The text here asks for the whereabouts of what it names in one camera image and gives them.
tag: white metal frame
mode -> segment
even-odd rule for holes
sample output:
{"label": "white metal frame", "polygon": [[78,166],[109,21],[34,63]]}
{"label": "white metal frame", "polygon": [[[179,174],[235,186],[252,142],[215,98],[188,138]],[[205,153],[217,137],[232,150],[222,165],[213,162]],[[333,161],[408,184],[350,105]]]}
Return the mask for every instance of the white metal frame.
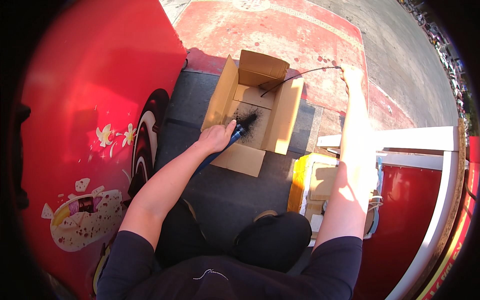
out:
{"label": "white metal frame", "polygon": [[[341,134],[322,136],[318,138],[317,146],[339,148],[340,140]],[[409,152],[415,152],[414,149],[443,151],[443,156],[377,153],[377,157],[381,156],[386,165],[442,171],[437,202],[422,244],[412,263],[386,298],[386,300],[398,300],[406,295],[420,277],[437,248],[447,223],[458,172],[458,127],[378,131],[373,133],[372,142],[375,143],[377,151],[384,148],[399,148]]]}

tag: white flower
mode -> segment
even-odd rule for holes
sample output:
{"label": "white flower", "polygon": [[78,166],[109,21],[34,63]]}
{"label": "white flower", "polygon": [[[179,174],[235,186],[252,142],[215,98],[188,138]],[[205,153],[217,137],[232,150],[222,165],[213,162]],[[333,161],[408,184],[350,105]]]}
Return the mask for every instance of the white flower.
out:
{"label": "white flower", "polygon": [[108,137],[112,133],[112,131],[110,131],[111,125],[112,124],[105,125],[102,131],[100,131],[99,127],[96,128],[96,135],[98,137],[98,140],[101,141],[100,147],[105,147],[105,145],[112,144],[112,141],[108,140]]}
{"label": "white flower", "polygon": [[125,146],[125,143],[128,143],[128,146],[130,146],[130,143],[133,141],[133,137],[135,136],[134,133],[137,131],[137,129],[133,129],[132,123],[128,124],[128,131],[125,131],[123,135],[125,135],[125,138],[123,139],[123,143],[121,144],[122,147]]}

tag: black pants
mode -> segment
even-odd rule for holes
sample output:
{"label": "black pants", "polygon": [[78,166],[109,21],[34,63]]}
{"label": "black pants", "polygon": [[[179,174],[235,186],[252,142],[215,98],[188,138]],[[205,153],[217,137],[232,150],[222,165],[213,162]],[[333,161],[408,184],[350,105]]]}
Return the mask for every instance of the black pants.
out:
{"label": "black pants", "polygon": [[288,272],[310,242],[308,220],[297,213],[265,216],[248,225],[225,253],[207,243],[188,205],[180,199],[167,214],[155,251],[162,268],[202,255],[230,255],[239,261]]}

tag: person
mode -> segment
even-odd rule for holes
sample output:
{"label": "person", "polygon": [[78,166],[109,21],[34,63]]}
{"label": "person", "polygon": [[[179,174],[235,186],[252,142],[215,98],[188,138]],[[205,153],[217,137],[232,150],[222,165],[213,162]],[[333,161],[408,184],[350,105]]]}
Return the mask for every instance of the person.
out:
{"label": "person", "polygon": [[209,155],[229,142],[236,122],[204,130],[198,141],[161,168],[133,198],[97,299],[350,299],[360,269],[363,229],[375,151],[360,69],[342,64],[348,93],[340,160],[328,208],[310,261],[298,276],[286,272],[310,242],[297,213],[261,214],[228,253],[205,240],[188,202],[180,198]]}

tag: asphalt road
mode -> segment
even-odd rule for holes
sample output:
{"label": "asphalt road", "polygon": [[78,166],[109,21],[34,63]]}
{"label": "asphalt road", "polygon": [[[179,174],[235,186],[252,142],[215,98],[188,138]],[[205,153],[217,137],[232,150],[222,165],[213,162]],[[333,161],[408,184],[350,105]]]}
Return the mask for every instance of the asphalt road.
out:
{"label": "asphalt road", "polygon": [[438,55],[412,15],[396,0],[310,0],[362,33],[368,77],[417,127],[451,126],[458,114]]}

